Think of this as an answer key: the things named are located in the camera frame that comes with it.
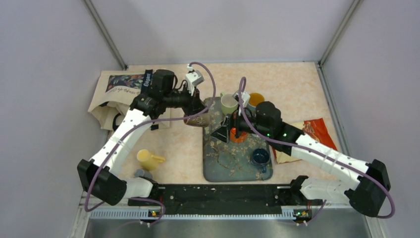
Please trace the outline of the orange mug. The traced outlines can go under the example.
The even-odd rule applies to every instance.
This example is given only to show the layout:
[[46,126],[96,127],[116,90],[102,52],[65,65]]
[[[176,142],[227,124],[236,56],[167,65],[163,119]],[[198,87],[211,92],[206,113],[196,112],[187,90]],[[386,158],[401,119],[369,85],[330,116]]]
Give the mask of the orange mug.
[[234,143],[243,143],[246,140],[247,136],[247,132],[239,131],[235,127],[231,128],[229,133],[229,139]]

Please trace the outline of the brown striped mug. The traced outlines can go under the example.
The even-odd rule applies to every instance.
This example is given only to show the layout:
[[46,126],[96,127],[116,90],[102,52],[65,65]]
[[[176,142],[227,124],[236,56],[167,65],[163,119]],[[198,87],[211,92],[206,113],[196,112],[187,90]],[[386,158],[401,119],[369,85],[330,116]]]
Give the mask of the brown striped mug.
[[210,115],[203,113],[194,118],[184,119],[184,124],[193,127],[207,127],[210,124]]

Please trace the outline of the light green mug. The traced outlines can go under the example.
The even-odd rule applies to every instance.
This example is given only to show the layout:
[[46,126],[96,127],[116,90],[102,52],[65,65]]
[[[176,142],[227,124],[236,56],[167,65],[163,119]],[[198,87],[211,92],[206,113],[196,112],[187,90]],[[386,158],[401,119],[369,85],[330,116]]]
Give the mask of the light green mug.
[[220,102],[222,113],[225,116],[233,113],[238,107],[238,101],[231,93],[221,93]]

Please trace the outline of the light blue mug yellow inside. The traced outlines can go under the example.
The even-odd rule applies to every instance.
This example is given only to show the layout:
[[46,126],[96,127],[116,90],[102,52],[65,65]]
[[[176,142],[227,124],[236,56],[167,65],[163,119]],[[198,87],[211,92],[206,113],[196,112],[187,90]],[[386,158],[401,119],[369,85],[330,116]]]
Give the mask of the light blue mug yellow inside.
[[255,109],[258,104],[265,101],[264,96],[260,93],[251,93],[249,96],[250,98],[247,107],[250,109]]

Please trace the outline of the dark blue mug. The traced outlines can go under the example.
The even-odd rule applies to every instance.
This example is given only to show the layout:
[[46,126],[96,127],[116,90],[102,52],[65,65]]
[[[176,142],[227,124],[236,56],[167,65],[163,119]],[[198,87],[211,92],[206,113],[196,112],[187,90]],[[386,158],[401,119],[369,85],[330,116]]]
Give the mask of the dark blue mug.
[[262,173],[266,173],[267,165],[270,163],[270,154],[263,148],[255,149],[250,156],[250,162]]

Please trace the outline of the small grey cup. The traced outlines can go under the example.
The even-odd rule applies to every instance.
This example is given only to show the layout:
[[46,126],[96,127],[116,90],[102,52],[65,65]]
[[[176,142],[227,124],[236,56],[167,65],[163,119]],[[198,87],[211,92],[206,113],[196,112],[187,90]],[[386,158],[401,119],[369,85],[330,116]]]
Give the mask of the small grey cup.
[[147,171],[147,170],[144,170],[144,169],[137,169],[134,172],[134,177],[135,178],[144,178],[144,179],[148,179],[148,180],[153,179],[153,175],[151,174],[151,172]]

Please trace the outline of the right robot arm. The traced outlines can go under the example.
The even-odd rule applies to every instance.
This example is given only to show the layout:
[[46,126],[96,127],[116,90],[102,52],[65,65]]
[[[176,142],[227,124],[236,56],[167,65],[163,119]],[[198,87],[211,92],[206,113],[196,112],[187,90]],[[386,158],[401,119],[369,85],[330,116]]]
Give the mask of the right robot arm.
[[233,128],[237,133],[256,134],[275,150],[312,163],[338,179],[303,179],[290,191],[294,203],[304,204],[313,199],[348,202],[369,217],[394,216],[395,203],[389,193],[391,184],[383,162],[358,160],[316,141],[301,129],[285,123],[281,111],[268,101],[258,104],[250,116],[238,110],[227,115],[211,136],[227,143]]

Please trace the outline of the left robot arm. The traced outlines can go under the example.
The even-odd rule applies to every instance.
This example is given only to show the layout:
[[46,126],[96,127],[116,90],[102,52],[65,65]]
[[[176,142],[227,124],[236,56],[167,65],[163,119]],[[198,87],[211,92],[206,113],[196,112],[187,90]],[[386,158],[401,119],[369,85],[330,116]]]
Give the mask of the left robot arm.
[[207,111],[197,86],[204,81],[202,74],[188,67],[185,84],[177,89],[174,72],[158,69],[145,74],[143,92],[136,96],[125,118],[113,136],[89,160],[82,159],[77,172],[83,190],[102,203],[116,205],[124,198],[140,197],[147,205],[158,201],[159,192],[144,178],[122,180],[118,178],[122,164],[132,147],[168,108],[181,108],[185,119]]

